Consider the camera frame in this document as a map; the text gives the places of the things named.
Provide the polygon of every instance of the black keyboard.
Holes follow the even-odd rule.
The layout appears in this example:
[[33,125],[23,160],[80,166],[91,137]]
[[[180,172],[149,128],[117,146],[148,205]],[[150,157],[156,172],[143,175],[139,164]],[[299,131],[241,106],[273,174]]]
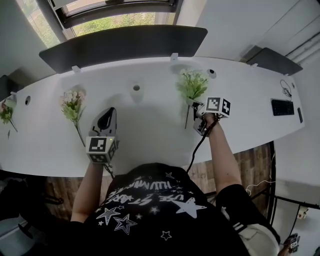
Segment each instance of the black keyboard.
[[274,116],[289,116],[295,114],[294,103],[292,101],[272,99],[271,105]]

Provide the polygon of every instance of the white marker cube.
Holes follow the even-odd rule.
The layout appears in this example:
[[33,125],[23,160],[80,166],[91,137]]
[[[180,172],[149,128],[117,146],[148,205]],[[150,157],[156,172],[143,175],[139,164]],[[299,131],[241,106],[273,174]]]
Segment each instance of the white marker cube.
[[205,113],[215,113],[223,115],[228,118],[230,116],[230,101],[222,97],[207,97],[204,108],[202,109]]
[[110,164],[117,149],[117,138],[114,136],[86,137],[85,152],[92,163]]

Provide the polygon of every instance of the window frame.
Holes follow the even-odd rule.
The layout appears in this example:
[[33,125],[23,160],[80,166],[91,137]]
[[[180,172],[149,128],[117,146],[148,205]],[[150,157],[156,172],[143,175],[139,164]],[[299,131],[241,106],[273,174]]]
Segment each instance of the window frame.
[[55,10],[56,16],[65,29],[71,29],[93,20],[132,13],[176,13],[179,15],[183,0],[134,0],[123,2],[112,0],[93,3],[72,11],[63,6]]

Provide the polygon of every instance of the curved tabletop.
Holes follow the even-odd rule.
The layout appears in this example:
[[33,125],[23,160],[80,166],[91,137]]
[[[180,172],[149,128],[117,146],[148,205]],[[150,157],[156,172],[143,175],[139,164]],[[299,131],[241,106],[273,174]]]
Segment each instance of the curved tabletop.
[[[230,118],[220,123],[233,153],[268,143],[304,126],[297,111],[301,108],[297,87],[291,87],[295,115],[273,116],[272,112],[271,99],[288,99],[280,80],[291,85],[292,77],[215,58],[179,58],[173,62],[167,57],[124,60],[86,67],[80,73],[56,74],[19,91],[12,117],[18,133],[10,124],[0,124],[0,169],[39,176],[84,176],[89,158],[75,127],[58,104],[59,96],[74,87],[86,92],[79,121],[84,138],[102,110],[116,108],[120,144],[112,160],[115,174],[151,162],[188,165],[201,137],[193,130],[192,114],[184,129],[187,105],[176,82],[178,72],[185,67],[216,72],[200,100],[213,96],[231,102]],[[130,94],[135,84],[143,90],[140,103]],[[31,97],[29,105],[25,105],[27,96]],[[194,162],[210,159],[206,139]]]

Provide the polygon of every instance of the black t-shirt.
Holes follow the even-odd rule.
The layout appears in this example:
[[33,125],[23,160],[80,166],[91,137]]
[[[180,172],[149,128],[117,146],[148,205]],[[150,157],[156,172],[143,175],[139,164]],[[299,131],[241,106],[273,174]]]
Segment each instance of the black t-shirt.
[[[249,204],[254,212],[252,223],[257,223],[257,218],[260,223],[261,220],[267,223],[243,187],[234,186],[233,190],[238,194],[235,195],[235,205],[242,205],[245,201],[244,204]],[[228,187],[219,193],[218,206],[220,194],[221,198],[227,198],[222,201],[228,200]],[[69,224],[65,242],[73,254],[82,255],[172,251],[248,255],[232,221],[219,208],[208,203],[204,193],[182,168],[160,163],[145,164],[126,175],[117,176],[99,208],[84,223]]]

